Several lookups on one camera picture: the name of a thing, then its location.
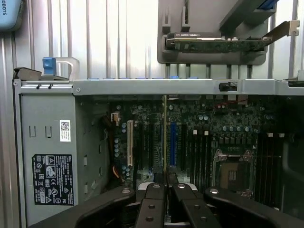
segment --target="metal frame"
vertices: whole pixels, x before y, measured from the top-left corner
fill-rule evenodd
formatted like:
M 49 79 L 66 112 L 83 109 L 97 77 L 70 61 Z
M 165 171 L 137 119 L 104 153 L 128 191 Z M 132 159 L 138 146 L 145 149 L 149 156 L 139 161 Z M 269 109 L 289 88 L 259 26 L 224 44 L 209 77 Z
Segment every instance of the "metal frame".
M 220 84 L 236 83 L 236 91 L 220 91 Z M 302 96 L 304 87 L 290 87 L 275 79 L 125 79 L 27 81 L 20 94 L 80 95 L 285 95 Z

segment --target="blue pcie slot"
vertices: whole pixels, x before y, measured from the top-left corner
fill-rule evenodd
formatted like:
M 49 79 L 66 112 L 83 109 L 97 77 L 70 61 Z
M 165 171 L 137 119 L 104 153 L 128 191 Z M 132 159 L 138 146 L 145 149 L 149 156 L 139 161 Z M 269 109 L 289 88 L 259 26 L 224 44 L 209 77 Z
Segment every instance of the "blue pcie slot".
M 170 125 L 170 165 L 175 166 L 176 152 L 176 123 L 171 122 Z

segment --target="white pcie slot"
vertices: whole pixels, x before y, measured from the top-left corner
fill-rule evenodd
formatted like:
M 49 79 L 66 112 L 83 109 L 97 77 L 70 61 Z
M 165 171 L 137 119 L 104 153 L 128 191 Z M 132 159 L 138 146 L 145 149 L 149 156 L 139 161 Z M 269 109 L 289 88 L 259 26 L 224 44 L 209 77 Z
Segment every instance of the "white pcie slot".
M 128 166 L 133 166 L 133 120 L 127 121 L 127 137 L 128 137 L 128 145 L 127 145 L 127 160 Z

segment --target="metal panel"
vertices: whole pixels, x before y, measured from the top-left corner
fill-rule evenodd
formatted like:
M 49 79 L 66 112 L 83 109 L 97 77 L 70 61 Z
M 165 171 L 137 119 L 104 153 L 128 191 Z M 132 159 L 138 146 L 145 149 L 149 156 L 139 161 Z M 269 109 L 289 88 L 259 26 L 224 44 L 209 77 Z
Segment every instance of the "metal panel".
M 304 0 L 280 0 L 278 12 L 269 21 L 271 27 L 290 19 L 291 15 L 293 19 L 299 19 L 300 35 L 295 39 L 295 45 L 290 38 L 284 38 L 274 45 L 274 49 L 269 48 L 263 65 L 239 66 L 238 73 L 234 67 L 231 77 L 282 79 L 296 76 L 304 65 L 303 7 Z M 1 166 L 2 189 L 7 194 L 4 202 L 8 211 L 6 225 L 16 227 L 19 223 L 17 198 L 12 197 L 17 194 L 14 132 L 8 127 L 14 124 L 11 115 L 13 68 L 23 66 L 41 70 L 43 56 L 76 57 L 81 64 L 81 79 L 167 77 L 166 66 L 156 60 L 157 13 L 158 0 L 27 0 L 21 28 L 12 35 L 0 34 L 0 113 L 4 132 L 1 141 L 5 142 L 1 160 L 10 161 Z M 294 66 L 293 61 L 289 64 L 290 56 L 294 56 Z M 178 74 L 180 78 L 205 78 L 205 75 L 213 78 L 210 69 L 218 74 L 215 67 L 206 66 L 205 74 L 204 66 L 181 64 L 172 66 L 169 73 L 171 76 Z M 220 66 L 220 74 L 226 73 L 224 68 Z M 67 77 L 68 66 L 58 69 L 60 75 Z

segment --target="regulatory label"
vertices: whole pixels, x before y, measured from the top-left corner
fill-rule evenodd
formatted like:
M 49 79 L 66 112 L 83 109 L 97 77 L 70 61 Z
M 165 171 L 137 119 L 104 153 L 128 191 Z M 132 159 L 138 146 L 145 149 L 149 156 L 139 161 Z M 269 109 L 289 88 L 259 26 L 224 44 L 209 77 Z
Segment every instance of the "regulatory label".
M 71 155 L 35 154 L 32 165 L 35 204 L 74 205 Z

